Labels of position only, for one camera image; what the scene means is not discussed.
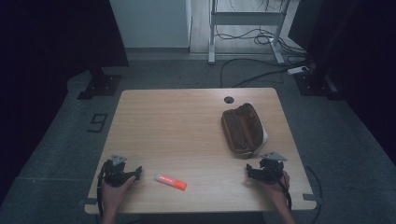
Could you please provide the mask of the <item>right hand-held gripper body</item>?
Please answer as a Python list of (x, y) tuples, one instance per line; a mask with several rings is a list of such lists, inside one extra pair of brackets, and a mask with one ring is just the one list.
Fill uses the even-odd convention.
[(267, 184), (274, 184), (283, 176), (285, 157), (277, 152), (267, 152), (261, 154), (259, 161), (259, 179)]

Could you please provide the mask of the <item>black stand base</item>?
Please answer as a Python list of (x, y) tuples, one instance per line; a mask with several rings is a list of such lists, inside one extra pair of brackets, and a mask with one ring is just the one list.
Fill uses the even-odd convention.
[(89, 69), (92, 76), (85, 91), (78, 95), (79, 100), (91, 100), (94, 96), (113, 96), (120, 85), (121, 75), (106, 75), (101, 67)]
[(342, 101), (344, 99), (328, 76), (305, 72), (293, 77), (302, 96), (323, 96), (331, 101)]

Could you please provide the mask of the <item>dark curtain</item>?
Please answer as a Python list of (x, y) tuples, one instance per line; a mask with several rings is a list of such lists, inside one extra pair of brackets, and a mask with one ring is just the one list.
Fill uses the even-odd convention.
[(396, 164), (396, 0), (300, 0), (289, 38)]
[(127, 63), (110, 0), (0, 0), (0, 205), (68, 80)]

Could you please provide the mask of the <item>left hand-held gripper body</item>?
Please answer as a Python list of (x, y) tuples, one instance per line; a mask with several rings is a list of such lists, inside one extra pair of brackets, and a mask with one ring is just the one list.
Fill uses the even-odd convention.
[(110, 160), (105, 162), (105, 181), (112, 187), (122, 186), (130, 177), (132, 172), (124, 173), (126, 158), (112, 155)]

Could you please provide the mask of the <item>orange glue stick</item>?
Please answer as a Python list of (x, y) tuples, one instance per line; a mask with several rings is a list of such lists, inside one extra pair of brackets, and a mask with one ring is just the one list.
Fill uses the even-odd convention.
[(185, 182), (167, 175), (156, 174), (155, 180), (175, 189), (185, 190), (187, 188), (187, 184)]

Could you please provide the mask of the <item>white metal desk frame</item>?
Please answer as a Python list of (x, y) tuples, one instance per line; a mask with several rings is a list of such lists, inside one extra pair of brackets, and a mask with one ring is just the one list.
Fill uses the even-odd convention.
[(285, 60), (279, 44), (280, 33), (287, 16), (290, 0), (285, 0), (279, 11), (251, 11), (251, 12), (222, 12), (216, 10), (218, 0), (209, 0), (209, 26), (210, 36), (208, 42), (208, 63), (216, 61), (215, 30), (218, 25), (263, 25), (275, 26), (276, 31), (270, 38), (270, 47), (278, 64), (284, 64)]

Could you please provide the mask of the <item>white cabinet panel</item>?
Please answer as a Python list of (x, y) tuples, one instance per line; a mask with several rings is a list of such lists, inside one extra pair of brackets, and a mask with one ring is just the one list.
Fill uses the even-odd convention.
[(110, 0), (127, 49), (187, 49), (191, 0)]

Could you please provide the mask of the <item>person's left hand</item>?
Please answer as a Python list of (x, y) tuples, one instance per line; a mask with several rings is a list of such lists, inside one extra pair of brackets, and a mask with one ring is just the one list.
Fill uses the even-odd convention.
[(135, 181), (133, 175), (120, 187), (112, 187), (106, 181), (102, 182), (102, 206), (103, 216), (116, 215), (120, 205), (128, 191)]

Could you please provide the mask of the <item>brown pencil case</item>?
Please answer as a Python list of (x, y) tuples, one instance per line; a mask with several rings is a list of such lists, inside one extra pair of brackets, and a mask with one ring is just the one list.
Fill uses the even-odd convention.
[(250, 103), (224, 111), (221, 126), (229, 149), (238, 157), (258, 155), (268, 141), (262, 121)]

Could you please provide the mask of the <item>white power strip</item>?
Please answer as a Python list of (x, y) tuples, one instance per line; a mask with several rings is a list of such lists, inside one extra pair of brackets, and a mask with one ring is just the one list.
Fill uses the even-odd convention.
[(309, 68), (307, 66), (299, 66), (299, 67), (293, 67), (291, 69), (287, 70), (288, 75), (296, 75), (296, 74), (301, 74), (304, 72), (308, 72)]

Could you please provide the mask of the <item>person's right hand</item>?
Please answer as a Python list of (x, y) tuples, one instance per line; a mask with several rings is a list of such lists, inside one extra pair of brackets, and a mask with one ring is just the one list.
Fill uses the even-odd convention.
[(262, 181), (259, 181), (258, 184), (261, 186), (266, 196), (271, 200), (276, 210), (289, 211), (287, 196), (279, 184), (266, 184)]

